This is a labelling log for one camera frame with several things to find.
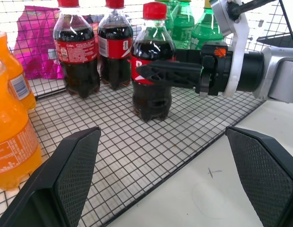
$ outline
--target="orange liquid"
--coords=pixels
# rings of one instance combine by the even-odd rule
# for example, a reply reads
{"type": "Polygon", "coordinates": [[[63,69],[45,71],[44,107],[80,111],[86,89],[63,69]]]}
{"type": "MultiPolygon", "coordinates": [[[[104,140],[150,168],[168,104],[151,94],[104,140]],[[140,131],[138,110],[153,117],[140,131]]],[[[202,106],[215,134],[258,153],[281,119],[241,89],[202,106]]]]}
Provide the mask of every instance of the orange liquid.
{"type": "Polygon", "coordinates": [[[28,173],[32,173],[42,163],[41,148],[28,121],[26,109],[8,92],[8,74],[4,65],[0,62],[0,188],[3,190],[18,187],[21,178],[28,173]],[[23,149],[23,155],[28,156],[21,160],[19,158],[20,153],[8,147],[14,148],[11,141],[12,139],[18,141],[17,136],[24,131],[25,126],[31,130],[31,134],[30,137],[24,136],[24,139],[33,141],[32,144],[35,145],[32,145],[32,147],[35,147],[35,149],[18,146],[23,149]],[[12,167],[11,162],[16,163],[15,167],[12,167]]]}
{"type": "MultiPolygon", "coordinates": [[[[9,80],[15,79],[24,73],[21,63],[10,53],[7,47],[7,34],[4,32],[0,32],[0,61],[6,66],[9,80]]],[[[32,110],[36,107],[36,100],[27,79],[25,77],[24,79],[30,93],[22,98],[20,102],[24,105],[25,109],[32,110]]]]}

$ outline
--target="white table surface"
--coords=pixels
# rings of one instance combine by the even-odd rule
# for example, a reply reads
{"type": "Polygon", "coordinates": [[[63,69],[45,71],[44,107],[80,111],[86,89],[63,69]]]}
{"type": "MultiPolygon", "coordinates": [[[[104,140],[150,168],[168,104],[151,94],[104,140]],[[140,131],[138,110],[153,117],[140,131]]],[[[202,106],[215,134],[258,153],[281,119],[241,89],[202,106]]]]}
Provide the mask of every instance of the white table surface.
{"type": "MultiPolygon", "coordinates": [[[[274,137],[293,156],[293,104],[266,102],[237,125],[274,137]]],[[[261,227],[220,138],[109,227],[261,227]]]]}

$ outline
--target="black wire grid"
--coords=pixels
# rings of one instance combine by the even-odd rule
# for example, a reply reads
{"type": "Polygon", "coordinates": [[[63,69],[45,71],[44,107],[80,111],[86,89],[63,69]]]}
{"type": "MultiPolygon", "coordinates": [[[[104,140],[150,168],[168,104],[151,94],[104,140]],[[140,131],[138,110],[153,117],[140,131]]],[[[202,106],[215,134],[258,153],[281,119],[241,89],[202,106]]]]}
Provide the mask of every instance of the black wire grid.
{"type": "MultiPolygon", "coordinates": [[[[7,1],[14,5],[26,4],[25,1],[7,1]]],[[[49,6],[54,1],[36,2],[49,6]]],[[[104,0],[96,2],[104,6],[104,0]]],[[[144,2],[136,4],[134,0],[126,0],[125,3],[128,4],[125,12],[131,17],[134,35],[137,35],[143,23],[144,2]]],[[[199,16],[203,4],[202,0],[191,3],[199,16]]],[[[279,15],[282,13],[279,3],[265,7],[270,9],[268,12],[272,11],[268,22],[263,23],[260,9],[246,13],[251,27],[247,50],[261,51],[266,46],[255,42],[262,26],[267,35],[288,32],[283,15],[279,15]]],[[[5,8],[5,13],[9,15],[10,11],[5,8]]],[[[231,39],[227,37],[226,42],[230,43],[231,39]]],[[[42,147],[43,161],[64,137],[96,125],[102,129],[92,184],[79,227],[108,225],[220,138],[226,126],[235,125],[263,103],[243,92],[237,92],[233,98],[200,98],[192,90],[172,88],[168,118],[144,123],[133,113],[132,85],[113,91],[101,84],[100,92],[85,100],[70,96],[61,80],[35,79],[30,85],[38,101],[29,117],[42,147]]],[[[0,216],[26,180],[16,190],[0,190],[0,216]]]]}

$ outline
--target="pink snack bag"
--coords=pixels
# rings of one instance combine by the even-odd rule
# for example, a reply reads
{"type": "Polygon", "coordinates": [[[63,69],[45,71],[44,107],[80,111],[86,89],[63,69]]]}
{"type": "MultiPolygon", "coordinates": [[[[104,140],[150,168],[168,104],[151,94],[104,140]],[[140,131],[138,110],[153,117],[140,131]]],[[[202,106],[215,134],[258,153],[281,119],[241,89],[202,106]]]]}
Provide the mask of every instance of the pink snack bag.
{"type": "Polygon", "coordinates": [[[25,6],[17,21],[18,35],[13,54],[23,65],[28,79],[63,78],[53,40],[58,16],[58,8],[25,6]]]}

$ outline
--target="bottle label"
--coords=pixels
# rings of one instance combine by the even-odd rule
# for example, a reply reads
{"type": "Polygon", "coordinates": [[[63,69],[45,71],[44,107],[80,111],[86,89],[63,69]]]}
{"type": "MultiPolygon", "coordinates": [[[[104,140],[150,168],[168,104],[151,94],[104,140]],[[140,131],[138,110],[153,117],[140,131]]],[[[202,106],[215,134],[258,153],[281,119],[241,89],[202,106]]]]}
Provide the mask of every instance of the bottle label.
{"type": "Polygon", "coordinates": [[[17,100],[22,100],[31,93],[31,88],[24,72],[8,81],[8,91],[17,100]]]}
{"type": "MultiPolygon", "coordinates": [[[[207,42],[207,39],[198,39],[198,38],[191,38],[190,39],[190,49],[191,50],[201,50],[203,43],[207,42]]],[[[212,42],[223,42],[223,39],[211,40],[212,42]]]]}
{"type": "Polygon", "coordinates": [[[174,26],[172,39],[179,41],[190,40],[192,30],[193,27],[174,26]]]}
{"type": "Polygon", "coordinates": [[[96,42],[61,42],[54,40],[58,59],[65,63],[85,63],[96,58],[96,42]]]}
{"type": "MultiPolygon", "coordinates": [[[[176,57],[173,57],[171,59],[169,59],[168,61],[175,61],[176,60],[176,57]]],[[[131,70],[132,70],[132,79],[140,84],[149,84],[149,85],[153,85],[154,83],[147,80],[147,79],[144,79],[141,75],[139,75],[137,72],[136,72],[136,68],[139,67],[139,66],[142,66],[142,65],[146,65],[146,64],[149,64],[150,60],[142,60],[142,59],[138,59],[136,57],[134,57],[132,55],[131,57],[131,70]]]]}
{"type": "Polygon", "coordinates": [[[112,40],[98,36],[99,53],[103,57],[121,59],[130,56],[132,38],[112,40]]]}
{"type": "Polygon", "coordinates": [[[25,162],[36,151],[37,147],[38,140],[28,120],[18,134],[0,144],[0,173],[25,162]]]}

